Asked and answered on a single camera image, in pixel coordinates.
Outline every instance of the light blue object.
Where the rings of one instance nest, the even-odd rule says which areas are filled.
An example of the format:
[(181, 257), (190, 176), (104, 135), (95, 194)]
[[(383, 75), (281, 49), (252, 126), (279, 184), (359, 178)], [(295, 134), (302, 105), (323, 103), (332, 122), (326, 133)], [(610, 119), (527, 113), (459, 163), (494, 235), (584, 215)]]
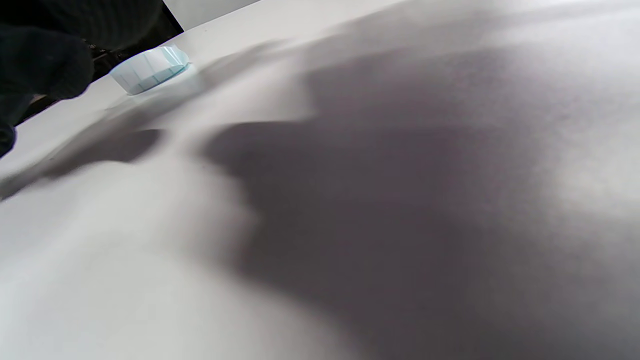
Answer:
[(188, 65), (184, 51), (175, 45), (162, 46), (126, 59), (109, 75), (129, 95), (136, 95), (180, 74)]

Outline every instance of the white wall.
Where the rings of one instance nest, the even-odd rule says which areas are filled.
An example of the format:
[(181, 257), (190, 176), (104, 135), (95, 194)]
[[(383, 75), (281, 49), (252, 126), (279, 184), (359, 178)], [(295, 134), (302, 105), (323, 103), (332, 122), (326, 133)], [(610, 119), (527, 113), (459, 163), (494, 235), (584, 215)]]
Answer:
[(164, 0), (185, 30), (236, 11), (258, 0)]

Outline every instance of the white table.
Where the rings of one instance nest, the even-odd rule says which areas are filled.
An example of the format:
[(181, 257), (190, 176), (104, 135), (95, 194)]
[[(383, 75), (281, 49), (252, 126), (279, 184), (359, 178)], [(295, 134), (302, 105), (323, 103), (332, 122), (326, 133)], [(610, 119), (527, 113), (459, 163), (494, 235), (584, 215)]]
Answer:
[(394, 3), (262, 0), (19, 126), (0, 358), (636, 354), (640, 9)]

